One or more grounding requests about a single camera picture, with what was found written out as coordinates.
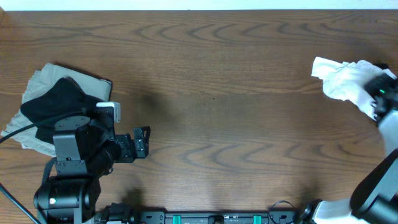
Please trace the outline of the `white t-shirt with logo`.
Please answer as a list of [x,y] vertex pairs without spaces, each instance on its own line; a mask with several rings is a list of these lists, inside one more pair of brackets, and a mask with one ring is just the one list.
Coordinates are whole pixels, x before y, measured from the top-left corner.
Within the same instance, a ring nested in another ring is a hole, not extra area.
[[371,119],[374,119],[374,99],[366,92],[365,84],[383,74],[394,80],[397,78],[388,68],[379,68],[365,60],[340,63],[316,57],[312,65],[312,76],[323,81],[323,92],[327,97],[349,100]]

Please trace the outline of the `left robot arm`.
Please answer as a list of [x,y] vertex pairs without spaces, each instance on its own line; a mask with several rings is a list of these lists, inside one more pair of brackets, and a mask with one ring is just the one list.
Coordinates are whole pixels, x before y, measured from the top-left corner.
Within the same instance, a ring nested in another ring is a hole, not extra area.
[[132,163],[149,153],[150,127],[116,135],[113,122],[72,116],[55,123],[55,176],[42,181],[34,195],[41,223],[84,223],[95,215],[100,178],[115,163]]

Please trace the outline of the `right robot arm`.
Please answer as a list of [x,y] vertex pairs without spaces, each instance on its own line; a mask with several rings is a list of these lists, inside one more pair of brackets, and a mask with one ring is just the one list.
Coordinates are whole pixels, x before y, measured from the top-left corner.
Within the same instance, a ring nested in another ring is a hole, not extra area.
[[344,200],[307,205],[296,223],[397,223],[397,78],[384,73],[364,90],[374,100],[374,119],[386,158]]

